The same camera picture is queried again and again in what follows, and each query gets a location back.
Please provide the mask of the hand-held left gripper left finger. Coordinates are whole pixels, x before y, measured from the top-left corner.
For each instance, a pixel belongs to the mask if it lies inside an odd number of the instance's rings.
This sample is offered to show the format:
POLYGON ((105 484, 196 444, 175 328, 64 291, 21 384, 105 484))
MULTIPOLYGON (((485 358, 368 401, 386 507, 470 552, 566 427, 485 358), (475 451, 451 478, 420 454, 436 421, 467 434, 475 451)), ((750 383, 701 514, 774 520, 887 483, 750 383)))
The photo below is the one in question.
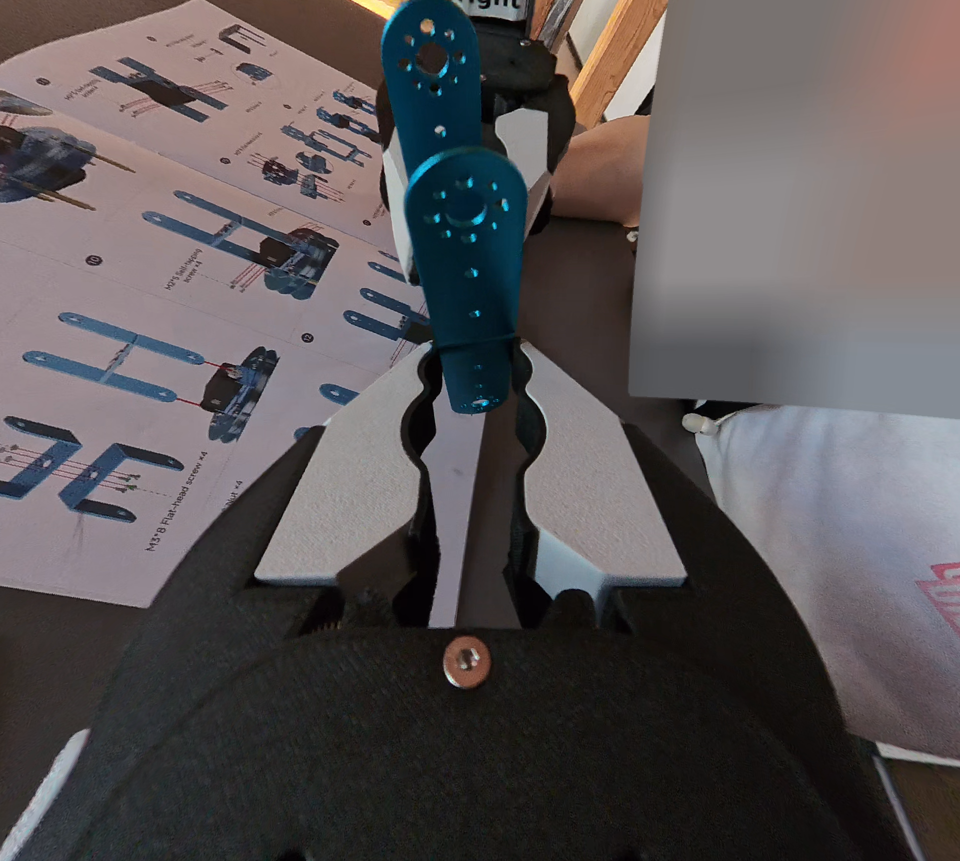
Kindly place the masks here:
POLYGON ((400 623, 427 623, 440 563, 423 454, 442 384, 431 343, 398 361, 322 427, 255 569, 258 582, 366 590, 400 623))

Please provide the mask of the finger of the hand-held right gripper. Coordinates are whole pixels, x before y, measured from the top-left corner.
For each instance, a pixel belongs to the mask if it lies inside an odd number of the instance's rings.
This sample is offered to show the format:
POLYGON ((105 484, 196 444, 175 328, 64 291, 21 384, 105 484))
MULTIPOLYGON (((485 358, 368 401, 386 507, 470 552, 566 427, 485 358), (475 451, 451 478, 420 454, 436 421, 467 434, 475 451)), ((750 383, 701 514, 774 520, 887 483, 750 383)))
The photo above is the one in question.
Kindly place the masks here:
POLYGON ((548 126, 546 111, 518 108, 496 118, 494 132, 506 157, 521 173, 527 187, 527 207, 542 207, 549 188, 548 126))
POLYGON ((385 205, 390 214, 395 255, 403 278, 414 287, 422 282, 417 270, 409 224, 405 213, 405 198, 409 177, 404 163, 401 143, 390 143, 382 151, 382 169, 385 184, 385 205))

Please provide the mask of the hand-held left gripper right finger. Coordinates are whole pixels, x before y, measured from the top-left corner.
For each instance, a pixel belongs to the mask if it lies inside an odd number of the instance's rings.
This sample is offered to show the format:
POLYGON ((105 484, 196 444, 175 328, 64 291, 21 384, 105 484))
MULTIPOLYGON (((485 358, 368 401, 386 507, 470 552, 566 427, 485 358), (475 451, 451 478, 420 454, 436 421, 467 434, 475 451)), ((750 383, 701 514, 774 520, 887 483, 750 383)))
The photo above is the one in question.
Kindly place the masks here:
POLYGON ((681 586, 687 570, 619 416, 530 342, 520 351, 532 370, 524 394, 545 423, 522 478, 535 535, 527 574, 553 598, 681 586))

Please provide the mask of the blue metal bracket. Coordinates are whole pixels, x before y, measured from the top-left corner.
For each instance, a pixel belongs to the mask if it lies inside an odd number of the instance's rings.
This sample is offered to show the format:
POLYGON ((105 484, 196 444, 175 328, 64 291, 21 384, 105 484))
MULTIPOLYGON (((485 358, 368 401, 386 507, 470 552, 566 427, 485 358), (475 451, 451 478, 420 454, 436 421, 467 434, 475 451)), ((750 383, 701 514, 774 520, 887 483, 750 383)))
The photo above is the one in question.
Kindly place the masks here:
POLYGON ((423 452, 439 545, 436 628, 517 629, 493 556, 469 550, 487 414, 512 381, 527 187, 483 144, 481 61, 473 23, 450 0, 408 0, 384 28, 378 117, 400 143, 405 213, 441 384, 423 452))

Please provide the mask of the person's right forearm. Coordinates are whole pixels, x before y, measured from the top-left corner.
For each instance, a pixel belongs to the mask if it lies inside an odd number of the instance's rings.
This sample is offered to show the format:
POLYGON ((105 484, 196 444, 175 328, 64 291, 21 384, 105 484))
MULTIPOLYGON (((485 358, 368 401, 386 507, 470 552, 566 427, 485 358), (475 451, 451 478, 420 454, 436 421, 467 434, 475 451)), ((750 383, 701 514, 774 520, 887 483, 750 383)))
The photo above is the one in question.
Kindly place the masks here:
POLYGON ((636 228, 650 122, 624 116, 573 137, 553 175, 553 216, 636 228))

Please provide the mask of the person's white sweatshirt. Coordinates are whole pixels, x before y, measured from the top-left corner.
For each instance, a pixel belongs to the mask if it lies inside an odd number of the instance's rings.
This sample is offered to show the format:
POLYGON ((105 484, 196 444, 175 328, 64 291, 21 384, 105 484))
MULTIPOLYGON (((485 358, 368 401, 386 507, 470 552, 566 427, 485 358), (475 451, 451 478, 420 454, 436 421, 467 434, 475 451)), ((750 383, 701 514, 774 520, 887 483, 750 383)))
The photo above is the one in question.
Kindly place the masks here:
POLYGON ((719 508, 771 568, 848 727, 959 756, 959 421, 695 401, 719 508))

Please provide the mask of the assembly instruction booklet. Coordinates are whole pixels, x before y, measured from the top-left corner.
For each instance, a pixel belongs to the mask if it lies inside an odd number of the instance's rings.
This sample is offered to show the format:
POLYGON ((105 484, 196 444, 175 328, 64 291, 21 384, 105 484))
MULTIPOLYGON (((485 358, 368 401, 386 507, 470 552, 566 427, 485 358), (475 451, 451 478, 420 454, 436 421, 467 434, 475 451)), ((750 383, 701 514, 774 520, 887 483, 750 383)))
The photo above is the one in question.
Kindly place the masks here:
POLYGON ((2 587, 146 607, 429 337, 376 88, 204 0, 1 81, 2 587))

